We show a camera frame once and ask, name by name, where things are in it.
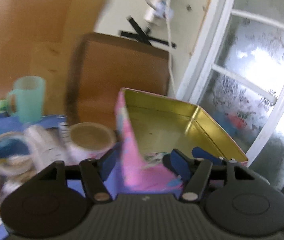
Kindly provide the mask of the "blue patterned tablecloth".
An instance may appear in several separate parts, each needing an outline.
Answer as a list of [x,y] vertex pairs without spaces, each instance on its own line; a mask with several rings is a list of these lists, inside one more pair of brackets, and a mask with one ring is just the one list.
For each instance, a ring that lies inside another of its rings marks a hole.
[[[67,134],[67,123],[66,117],[63,115],[50,115],[45,116],[40,125],[53,133],[53,135],[59,139],[65,139]],[[0,118],[0,135],[5,132],[17,131],[21,132],[23,130],[22,124],[19,123],[15,117]],[[104,182],[107,190],[111,193],[114,198],[119,192],[131,193],[131,190],[124,186],[121,167],[119,161],[116,162],[114,169],[112,170],[109,178]],[[145,190],[145,193],[173,193],[178,196],[181,192],[181,180],[173,178],[169,180],[165,188],[160,190]],[[7,236],[6,230],[4,229],[2,222],[0,220],[0,239],[4,239]]]

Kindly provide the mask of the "brown woven tray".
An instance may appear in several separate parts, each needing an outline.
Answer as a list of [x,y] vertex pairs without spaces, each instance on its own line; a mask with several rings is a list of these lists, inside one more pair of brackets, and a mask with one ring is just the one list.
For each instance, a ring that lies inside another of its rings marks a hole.
[[70,60],[65,112],[69,125],[96,122],[116,129],[115,104],[122,88],[166,95],[169,54],[125,38],[83,35]]

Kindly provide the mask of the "pink macaron biscuit tin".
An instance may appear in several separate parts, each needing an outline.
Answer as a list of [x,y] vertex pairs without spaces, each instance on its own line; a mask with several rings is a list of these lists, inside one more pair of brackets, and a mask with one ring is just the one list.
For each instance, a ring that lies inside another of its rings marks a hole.
[[230,135],[200,106],[157,94],[123,88],[115,106],[124,185],[133,192],[173,192],[181,181],[163,164],[146,156],[170,153],[174,148],[192,156],[200,147],[215,157],[248,158]]

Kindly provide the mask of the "teal plastic mug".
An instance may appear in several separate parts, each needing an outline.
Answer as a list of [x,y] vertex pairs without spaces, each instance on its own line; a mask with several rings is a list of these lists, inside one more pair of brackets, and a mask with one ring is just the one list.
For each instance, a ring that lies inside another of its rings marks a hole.
[[41,120],[45,101],[46,81],[39,76],[24,76],[13,84],[7,95],[7,112],[23,124]]

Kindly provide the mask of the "small paper-labelled tin can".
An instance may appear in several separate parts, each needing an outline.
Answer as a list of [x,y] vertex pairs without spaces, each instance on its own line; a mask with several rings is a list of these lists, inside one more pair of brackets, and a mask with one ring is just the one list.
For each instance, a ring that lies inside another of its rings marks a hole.
[[100,159],[117,143],[113,130],[95,122],[71,125],[69,134],[68,150],[77,163],[86,159]]

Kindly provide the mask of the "white framed frosted window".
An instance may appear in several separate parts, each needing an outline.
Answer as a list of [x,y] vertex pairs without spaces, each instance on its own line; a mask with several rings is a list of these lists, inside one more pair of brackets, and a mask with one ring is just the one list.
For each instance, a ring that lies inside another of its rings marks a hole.
[[284,0],[209,0],[176,96],[231,128],[252,163],[284,113]]

